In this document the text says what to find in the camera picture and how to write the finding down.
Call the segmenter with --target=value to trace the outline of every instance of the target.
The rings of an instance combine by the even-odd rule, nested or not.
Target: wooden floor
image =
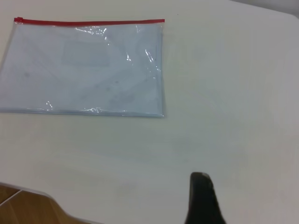
[[[0,224],[86,224],[69,217],[52,199],[0,186]]]

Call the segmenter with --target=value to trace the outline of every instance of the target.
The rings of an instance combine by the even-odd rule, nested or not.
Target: white tabletop
[[[0,114],[0,182],[104,224],[182,224],[192,171],[227,223],[299,220],[299,20],[227,0],[4,0],[14,17],[166,19],[163,119]]]

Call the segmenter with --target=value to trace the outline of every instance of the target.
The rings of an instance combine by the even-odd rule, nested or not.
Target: black object
[[[226,224],[208,174],[191,174],[189,211],[185,224]]]

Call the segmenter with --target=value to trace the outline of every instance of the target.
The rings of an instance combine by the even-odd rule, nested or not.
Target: red zipper
[[[61,27],[85,27],[85,26],[105,26],[105,25],[124,25],[124,24],[150,24],[165,22],[160,20],[132,20],[132,21],[86,21],[86,22],[58,22],[58,21],[42,21],[42,20],[26,20],[22,17],[14,19],[14,22],[21,22],[31,25],[44,26],[61,26]]]

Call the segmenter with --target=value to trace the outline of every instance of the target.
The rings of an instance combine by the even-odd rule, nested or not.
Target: zipper pouch
[[[0,112],[164,116],[164,20],[14,22]]]

